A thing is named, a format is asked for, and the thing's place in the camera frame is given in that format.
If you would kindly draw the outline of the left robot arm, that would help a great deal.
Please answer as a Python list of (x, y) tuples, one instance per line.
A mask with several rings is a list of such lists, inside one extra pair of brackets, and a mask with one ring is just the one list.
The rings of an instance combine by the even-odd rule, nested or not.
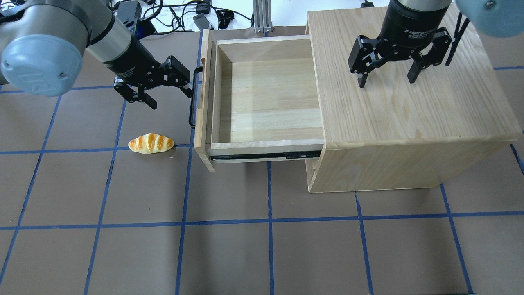
[(158, 62), (140, 42), (154, 32), (139, 1), (23, 0), (1, 11), (1, 85), (63, 95), (88, 52), (115, 74), (113, 88), (129, 103), (156, 109), (146, 90), (158, 86), (175, 86), (193, 98), (189, 69), (174, 56)]

